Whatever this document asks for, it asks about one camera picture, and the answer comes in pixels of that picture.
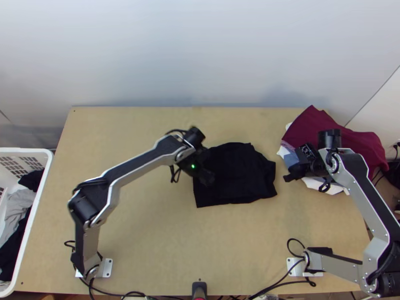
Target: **white cloth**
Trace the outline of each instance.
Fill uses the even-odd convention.
[[[19,189],[8,195],[5,209],[5,227],[0,237],[0,248],[18,228],[18,222],[25,217],[28,208],[32,206],[36,193],[28,188]]]
[[[288,128],[292,125],[292,123],[288,123],[285,126],[285,129],[288,130]],[[276,153],[279,155],[282,159],[284,159],[284,156],[287,154],[290,154],[290,151],[286,149],[284,146],[280,146],[278,152]],[[307,188],[317,190],[321,186],[321,184],[324,182],[324,180],[321,177],[303,177],[301,179]],[[336,195],[340,192],[344,191],[346,195],[348,194],[348,191],[341,185],[337,183],[331,183],[330,184],[330,189],[326,192],[328,195]]]

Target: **clothing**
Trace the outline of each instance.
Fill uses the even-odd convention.
[[[5,227],[0,236],[0,247],[17,230],[18,222],[25,216],[28,208],[32,206],[36,193],[30,189],[19,189],[6,199],[4,222]]]
[[[0,248],[0,281],[11,281],[16,266],[18,252],[20,251],[25,227],[27,226],[31,208],[26,210],[25,217],[18,222],[18,228]]]
[[[377,167],[387,171],[388,162],[385,158],[385,149],[381,140],[373,132],[356,132],[340,126],[325,111],[309,106],[303,111],[287,129],[282,137],[282,145],[297,148],[305,143],[311,143],[318,148],[318,132],[328,129],[341,130],[341,144],[343,148],[350,148],[361,154],[369,168],[368,177],[372,179]]]
[[[274,187],[275,162],[267,160],[250,143],[230,142],[209,149],[204,167],[215,174],[212,186],[193,178],[198,208],[251,203],[277,195]]]
[[[22,176],[19,179],[18,183],[36,193],[38,191],[39,185],[41,184],[43,171],[44,169],[32,171],[29,174]]]

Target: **folded black shirt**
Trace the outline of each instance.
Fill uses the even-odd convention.
[[[230,142],[209,149],[204,167],[215,174],[215,183],[205,186],[193,178],[198,208],[251,203],[277,195],[274,187],[275,162],[258,153],[252,144]]]

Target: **maroon shirt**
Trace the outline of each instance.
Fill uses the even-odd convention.
[[[324,110],[318,110],[313,105],[303,111],[290,125],[282,140],[294,148],[305,143],[312,143],[318,148],[318,132],[328,129],[341,130],[341,145],[361,154],[369,168],[369,179],[372,179],[377,167],[389,170],[385,158],[385,150],[381,140],[373,132],[356,132],[340,126]]]

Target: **black cable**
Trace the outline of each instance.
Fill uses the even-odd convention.
[[[76,248],[74,246],[70,245],[70,243],[75,243],[75,241],[74,240],[67,240],[67,241],[64,242],[64,246],[66,246],[68,248],[71,248],[72,252],[75,252]],[[72,264],[72,266],[73,266],[74,270],[77,269],[77,267],[74,264]],[[135,291],[135,290],[129,291],[129,292],[125,293],[125,294],[117,294],[117,293],[106,292],[106,291],[103,291],[103,290],[98,289],[97,287],[93,286],[93,282],[95,281],[94,278],[92,278],[89,283],[87,283],[82,278],[79,278],[79,279],[85,286],[87,286],[89,288],[89,296],[90,296],[91,300],[95,300],[94,297],[93,297],[92,290],[96,291],[98,293],[101,293],[103,295],[107,295],[107,296],[122,297],[121,300],[123,300],[125,297],[146,297],[146,294],[144,294],[144,293],[142,293],[140,291]]]
[[[299,241],[297,238],[289,238],[289,239],[287,240],[287,242],[286,242],[287,250],[290,252],[291,255],[293,255],[293,256],[296,257],[296,258],[300,258],[300,259],[301,259],[301,258],[304,258],[303,256],[294,254],[294,253],[292,252],[292,250],[291,250],[290,247],[289,247],[289,244],[290,244],[291,241],[296,241],[296,242],[298,242],[298,243],[303,247],[303,249],[305,249],[306,246],[304,246],[304,244],[303,244],[301,241]]]
[[[171,182],[171,183],[178,183],[179,177],[181,176],[181,171],[182,171],[182,169],[181,169],[181,168],[178,168],[178,169],[175,171],[174,165],[170,165],[170,166],[169,166],[169,170],[171,171],[171,180],[170,180],[170,182]]]
[[[298,264],[300,264],[301,262],[304,262],[304,261],[305,261],[304,258],[302,258],[302,259],[300,259],[299,261],[297,261],[294,265],[291,266],[291,268],[286,272],[286,274],[285,274],[281,279],[279,279],[279,280],[278,280],[277,282],[275,282],[274,284],[272,284],[272,285],[270,285],[270,286],[268,286],[268,287],[266,287],[266,288],[260,290],[259,292],[255,293],[254,295],[248,297],[248,299],[249,299],[249,300],[252,300],[252,299],[254,299],[254,298],[257,298],[258,296],[261,296],[261,295],[263,295],[263,294],[268,293],[269,291],[272,291],[273,289],[276,289],[276,288],[281,287],[281,286],[286,286],[286,285],[307,283],[307,284],[309,284],[310,286],[315,287],[317,284],[316,284],[315,282],[313,282],[313,281],[310,281],[308,277],[306,277],[305,280],[300,280],[300,281],[289,281],[289,282],[280,283],[282,280],[284,280],[284,279],[291,273],[291,271],[292,271]]]
[[[379,175],[379,173],[381,172],[381,169],[379,169],[378,170],[378,172],[376,172],[376,174],[375,174],[375,176],[374,177],[372,177],[372,180],[371,180],[371,182],[373,182],[374,180],[375,180],[375,178],[377,178],[378,177],[378,175]]]
[[[175,297],[175,296],[161,296],[161,297],[166,297],[166,298],[171,298],[171,299],[177,299],[177,300],[183,300],[182,298]]]
[[[304,256],[297,255],[297,254],[295,254],[295,253],[290,249],[289,246],[290,246],[290,242],[291,242],[291,241],[296,241],[296,242],[298,242],[298,243],[303,247],[303,249],[305,249],[306,247],[304,246],[304,244],[303,244],[301,241],[299,241],[299,240],[296,239],[296,238],[289,238],[289,239],[287,240],[287,242],[286,242],[286,247],[287,247],[287,250],[290,252],[290,254],[292,254],[293,256],[295,256],[295,257],[297,257],[297,258],[301,258],[301,259],[300,259],[299,261],[297,261],[294,265],[292,265],[291,268],[286,272],[285,275],[283,275],[283,277],[282,277],[281,279],[279,279],[279,280],[278,280],[277,282],[275,282],[274,284],[272,284],[272,285],[270,285],[270,286],[268,286],[268,287],[266,287],[266,288],[260,290],[259,292],[255,293],[254,295],[248,297],[248,300],[253,300],[254,298],[256,298],[256,297],[258,297],[258,296],[261,296],[261,295],[263,295],[263,294],[266,294],[266,293],[268,293],[269,291],[272,291],[273,289],[276,289],[276,288],[282,287],[282,286],[286,286],[286,285],[305,284],[305,283],[307,283],[307,284],[309,284],[309,285],[312,286],[312,287],[316,287],[316,286],[317,286],[317,284],[316,284],[315,282],[311,281],[308,277],[306,277],[305,280],[289,281],[289,282],[281,283],[281,282],[292,272],[292,270],[293,270],[298,264],[300,264],[301,262],[304,262],[304,261],[306,260],[306,259],[304,258]]]
[[[183,130],[183,129],[171,129],[170,131],[167,131],[165,133],[165,135],[169,135],[169,134],[175,133],[175,132],[180,133],[181,135],[184,136],[188,131],[187,130]]]
[[[376,187],[377,184],[378,184],[378,182],[379,182],[383,177],[385,177],[385,175],[382,175],[381,177],[379,177],[379,179],[375,182],[375,184],[374,184],[373,186]]]
[[[399,146],[397,144],[393,145],[393,148],[396,150],[396,156],[394,157],[393,161],[396,161],[397,158],[399,157]],[[395,169],[397,169],[400,166],[400,161],[397,163],[397,166]],[[382,170],[379,169],[378,172],[375,174],[375,176],[372,178],[371,182],[373,182],[375,180],[375,178],[378,177],[378,174],[381,172]],[[373,185],[374,187],[377,186],[378,182],[382,179],[382,177],[384,177],[385,175],[382,175]]]

